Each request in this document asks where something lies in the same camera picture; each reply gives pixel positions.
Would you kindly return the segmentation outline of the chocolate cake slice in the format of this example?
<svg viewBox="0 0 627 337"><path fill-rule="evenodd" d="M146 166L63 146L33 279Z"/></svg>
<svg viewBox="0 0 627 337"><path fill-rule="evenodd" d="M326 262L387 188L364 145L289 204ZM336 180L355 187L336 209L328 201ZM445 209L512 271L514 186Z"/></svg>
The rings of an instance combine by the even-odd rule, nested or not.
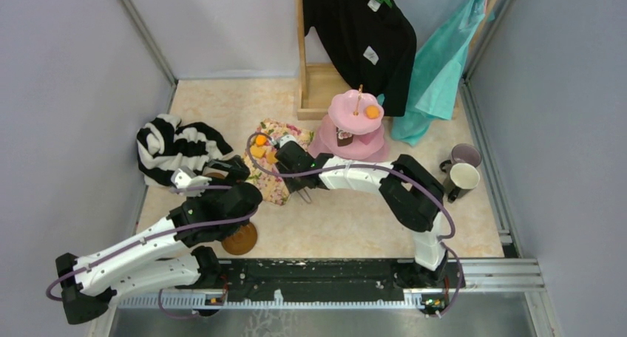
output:
<svg viewBox="0 0 627 337"><path fill-rule="evenodd" d="M349 146L353 142L353 134L342 130L336 129L336 144L338 147Z"/></svg>

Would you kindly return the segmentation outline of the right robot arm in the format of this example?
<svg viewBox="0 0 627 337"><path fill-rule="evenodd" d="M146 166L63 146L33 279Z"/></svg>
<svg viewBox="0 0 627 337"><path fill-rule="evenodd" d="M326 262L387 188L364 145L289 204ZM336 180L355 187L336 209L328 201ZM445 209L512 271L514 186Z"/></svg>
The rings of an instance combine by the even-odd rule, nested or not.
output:
<svg viewBox="0 0 627 337"><path fill-rule="evenodd" d="M313 157L296 141L284 137L275 146L277 169L291 191L304 188L352 190L380 196L397 221L411 231L414 269L426 287L445 277L447 250L443 224L444 187L407 154L392 162L348 160L330 153Z"/></svg>

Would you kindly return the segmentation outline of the orange fish shaped biscuit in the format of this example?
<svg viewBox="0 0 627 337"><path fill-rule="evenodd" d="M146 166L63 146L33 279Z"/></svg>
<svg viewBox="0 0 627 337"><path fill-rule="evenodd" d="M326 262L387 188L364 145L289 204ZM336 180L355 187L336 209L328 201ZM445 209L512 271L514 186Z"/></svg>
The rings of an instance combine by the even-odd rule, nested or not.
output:
<svg viewBox="0 0 627 337"><path fill-rule="evenodd" d="M267 146L268 138L265 135L257 135L254 139L254 144L257 147Z"/></svg>

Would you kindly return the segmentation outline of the floral serving tray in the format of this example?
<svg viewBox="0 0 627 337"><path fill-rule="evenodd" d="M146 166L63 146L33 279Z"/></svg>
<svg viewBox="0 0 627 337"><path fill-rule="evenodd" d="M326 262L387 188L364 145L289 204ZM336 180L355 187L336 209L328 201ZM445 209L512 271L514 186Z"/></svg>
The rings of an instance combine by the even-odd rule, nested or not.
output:
<svg viewBox="0 0 627 337"><path fill-rule="evenodd" d="M260 122L256 131L270 135L273 140L277 140L283 135L293 135L303 149L307 149L314 138L314 132L311 130L299 128L298 126L289 123L282 123L272 119L265 119ZM254 139L248 149L255 145ZM268 140L268 145L265 147L267 148L266 154L274 152L276 155L277 149L275 148L275 145L271 144L270 140ZM286 204L290 197L290 192L288 191L283 179L260 171L253 165L253 160L256 160L257 163L264 169L273 172L278 172L276 164L272 165L268 163L265 157L261 159L254 158L249 156L246 152L243 155L243 159L251 172L247 182L255 185L260 190L262 198L265 201L276 205Z"/></svg>

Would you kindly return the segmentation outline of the round smooth biscuit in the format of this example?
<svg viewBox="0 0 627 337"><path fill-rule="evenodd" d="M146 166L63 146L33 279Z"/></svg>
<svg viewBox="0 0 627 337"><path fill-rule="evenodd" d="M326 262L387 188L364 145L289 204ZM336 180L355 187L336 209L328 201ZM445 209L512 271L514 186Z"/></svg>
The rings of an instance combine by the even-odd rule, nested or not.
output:
<svg viewBox="0 0 627 337"><path fill-rule="evenodd" d="M381 114L379 107L374 105L367 106L364 113L368 119L377 119Z"/></svg>

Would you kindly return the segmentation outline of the rectangular yellow biscuit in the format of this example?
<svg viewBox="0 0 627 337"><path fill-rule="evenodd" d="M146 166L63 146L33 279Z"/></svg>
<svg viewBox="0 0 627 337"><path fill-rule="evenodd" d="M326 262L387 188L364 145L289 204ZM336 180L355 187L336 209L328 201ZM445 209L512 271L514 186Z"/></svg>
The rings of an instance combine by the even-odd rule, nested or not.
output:
<svg viewBox="0 0 627 337"><path fill-rule="evenodd" d="M264 146L253 145L249 148L251 156L257 159L264 158L267 152L267 148Z"/></svg>

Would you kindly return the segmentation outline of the round ridged biscuit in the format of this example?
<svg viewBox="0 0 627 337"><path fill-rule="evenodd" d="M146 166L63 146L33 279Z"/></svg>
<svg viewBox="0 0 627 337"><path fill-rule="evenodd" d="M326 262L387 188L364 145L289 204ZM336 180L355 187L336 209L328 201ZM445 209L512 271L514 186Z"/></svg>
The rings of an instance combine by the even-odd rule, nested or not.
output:
<svg viewBox="0 0 627 337"><path fill-rule="evenodd" d="M274 153L274 152L269 152L269 153L267 153L267 154L266 154L266 156L265 156L265 158L266 158L266 161L267 161L268 163L272 164L272 165L273 165L273 164L276 164L276 163L278 162L278 159L276 158L276 156L275 156L275 153Z"/></svg>

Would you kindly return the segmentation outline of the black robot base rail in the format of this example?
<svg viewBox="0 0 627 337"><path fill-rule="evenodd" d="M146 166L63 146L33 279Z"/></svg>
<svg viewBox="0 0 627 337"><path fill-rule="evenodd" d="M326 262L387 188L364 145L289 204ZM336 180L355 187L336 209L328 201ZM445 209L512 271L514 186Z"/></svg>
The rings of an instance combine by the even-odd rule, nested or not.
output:
<svg viewBox="0 0 627 337"><path fill-rule="evenodd" d="M461 263L434 271L412 259L202 259L200 278L184 289L216 289L221 303L277 302L322 308L408 304L444 312L466 286Z"/></svg>

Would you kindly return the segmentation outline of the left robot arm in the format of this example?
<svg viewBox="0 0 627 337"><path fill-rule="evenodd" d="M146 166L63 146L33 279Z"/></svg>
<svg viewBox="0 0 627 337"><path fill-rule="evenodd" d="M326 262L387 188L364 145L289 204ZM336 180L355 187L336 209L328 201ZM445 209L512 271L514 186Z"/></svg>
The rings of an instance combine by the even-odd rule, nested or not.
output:
<svg viewBox="0 0 627 337"><path fill-rule="evenodd" d="M66 320L83 324L125 298L174 287L223 288L227 280L210 242L222 242L249 224L262 202L247 183L239 155L212 160L216 177L174 170L171 192L185 198L147 229L86 256L65 253L55 261Z"/></svg>

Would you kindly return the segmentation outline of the teal t-shirt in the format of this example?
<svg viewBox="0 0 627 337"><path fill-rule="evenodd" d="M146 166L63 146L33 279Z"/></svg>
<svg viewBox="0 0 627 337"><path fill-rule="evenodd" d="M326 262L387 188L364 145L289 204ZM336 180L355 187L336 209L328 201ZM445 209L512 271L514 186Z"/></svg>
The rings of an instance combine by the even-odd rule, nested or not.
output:
<svg viewBox="0 0 627 337"><path fill-rule="evenodd" d="M435 120L452 120L470 42L487 14L487 0L464 0L414 58L407 105L390 137L416 145Z"/></svg>

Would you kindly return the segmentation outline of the brown wooden coaster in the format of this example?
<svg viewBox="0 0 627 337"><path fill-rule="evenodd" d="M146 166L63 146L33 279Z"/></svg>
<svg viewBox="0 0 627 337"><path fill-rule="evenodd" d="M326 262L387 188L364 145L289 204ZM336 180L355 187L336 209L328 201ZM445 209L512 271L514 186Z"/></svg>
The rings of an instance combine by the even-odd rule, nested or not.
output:
<svg viewBox="0 0 627 337"><path fill-rule="evenodd" d="M242 225L231 236L226 237L221 241L221 245L225 252L241 256L250 252L257 244L258 232L254 223L249 222L246 225Z"/></svg>

